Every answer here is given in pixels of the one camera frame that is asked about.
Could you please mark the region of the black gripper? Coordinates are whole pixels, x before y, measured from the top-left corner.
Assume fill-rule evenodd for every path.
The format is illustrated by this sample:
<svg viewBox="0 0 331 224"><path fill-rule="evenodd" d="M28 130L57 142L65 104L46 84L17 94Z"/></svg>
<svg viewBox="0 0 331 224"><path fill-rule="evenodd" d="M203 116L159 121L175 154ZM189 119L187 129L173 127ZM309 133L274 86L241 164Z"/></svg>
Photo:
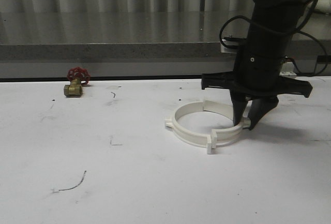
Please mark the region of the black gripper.
<svg viewBox="0 0 331 224"><path fill-rule="evenodd" d="M240 123L250 96L248 118L252 130L261 118L278 105L281 94L308 98L312 86L307 81L280 76L288 44L284 41L245 41L237 49L232 71L202 74L201 88L222 88L231 92L233 125Z"/></svg>

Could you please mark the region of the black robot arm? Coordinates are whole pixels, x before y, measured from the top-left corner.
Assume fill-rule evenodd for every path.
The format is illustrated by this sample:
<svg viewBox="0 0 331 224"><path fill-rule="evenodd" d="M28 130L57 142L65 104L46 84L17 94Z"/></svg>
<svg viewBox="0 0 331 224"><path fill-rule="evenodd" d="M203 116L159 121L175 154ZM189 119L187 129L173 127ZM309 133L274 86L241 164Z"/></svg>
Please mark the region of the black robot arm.
<svg viewBox="0 0 331 224"><path fill-rule="evenodd" d="M240 123L246 106L250 107L250 128L275 108L281 94L309 97L312 86L307 81L280 75L285 51L292 36L300 33L318 0L253 0L252 17L245 40L236 46L236 58L230 72L202 75L202 88L230 91L233 124Z"/></svg>

